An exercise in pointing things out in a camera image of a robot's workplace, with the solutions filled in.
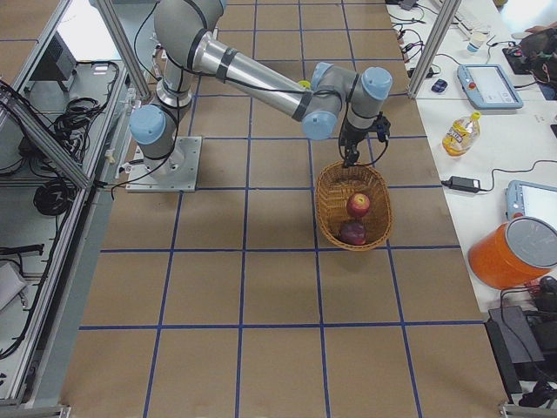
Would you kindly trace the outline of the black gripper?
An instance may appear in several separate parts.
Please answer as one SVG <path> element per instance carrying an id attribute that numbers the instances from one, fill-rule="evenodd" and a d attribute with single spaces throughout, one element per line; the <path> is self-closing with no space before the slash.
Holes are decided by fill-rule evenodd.
<path id="1" fill-rule="evenodd" d="M 360 129 L 352 124 L 342 124 L 339 135 L 339 151 L 343 159 L 343 167 L 355 166 L 359 160 L 358 145 L 368 134 L 368 130 Z"/>

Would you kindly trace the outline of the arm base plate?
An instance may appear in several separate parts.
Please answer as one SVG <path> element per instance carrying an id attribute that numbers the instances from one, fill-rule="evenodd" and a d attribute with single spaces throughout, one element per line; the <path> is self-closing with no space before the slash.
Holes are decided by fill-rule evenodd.
<path id="1" fill-rule="evenodd" d="M 147 164 L 142 161 L 126 170 L 129 183 L 124 185 L 125 189 L 128 192 L 195 192 L 202 142 L 199 136 L 178 136 L 173 154 L 158 169 L 159 162 L 147 159 Z M 144 159 L 138 145 L 134 157 Z"/>

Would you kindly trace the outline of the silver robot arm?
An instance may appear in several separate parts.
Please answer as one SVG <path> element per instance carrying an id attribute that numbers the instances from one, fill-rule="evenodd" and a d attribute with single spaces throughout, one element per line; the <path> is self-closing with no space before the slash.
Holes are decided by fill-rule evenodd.
<path id="1" fill-rule="evenodd" d="M 328 139 L 338 127 L 345 167 L 357 164 L 358 145 L 369 133 L 387 143 L 391 124 L 381 110 L 393 84 L 387 70 L 370 67 L 357 73 L 320 62 L 305 88 L 215 38 L 225 7 L 224 1 L 155 2 L 154 31 L 167 56 L 157 85 L 161 104 L 188 109 L 192 77 L 205 76 L 282 111 L 301 123 L 309 139 Z"/>

